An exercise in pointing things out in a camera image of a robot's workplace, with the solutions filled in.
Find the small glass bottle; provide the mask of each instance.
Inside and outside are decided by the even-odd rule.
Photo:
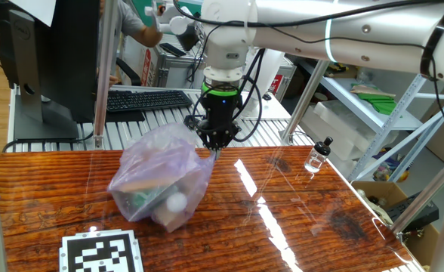
[[[333,142],[333,138],[327,137],[325,142],[317,142],[307,157],[304,167],[307,171],[317,173],[321,165],[326,161],[326,158],[331,152],[329,145]]]

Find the plastic bag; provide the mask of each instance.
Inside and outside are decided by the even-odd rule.
[[[123,152],[108,192],[127,220],[151,216],[172,232],[192,217],[215,161],[214,155],[201,159],[195,142],[196,135],[184,125],[169,124]]]

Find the white ball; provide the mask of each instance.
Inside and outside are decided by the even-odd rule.
[[[167,209],[170,212],[182,212],[187,207],[187,197],[182,193],[174,193],[167,198]]]

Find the computer monitor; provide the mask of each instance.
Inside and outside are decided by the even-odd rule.
[[[92,122],[99,25],[99,0],[57,1],[51,27],[0,4],[0,60],[10,86],[20,89],[15,140],[75,139],[75,121]]]

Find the keyboard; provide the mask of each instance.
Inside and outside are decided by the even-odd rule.
[[[110,113],[131,110],[161,110],[189,107],[192,101],[182,91],[109,91],[107,110]]]

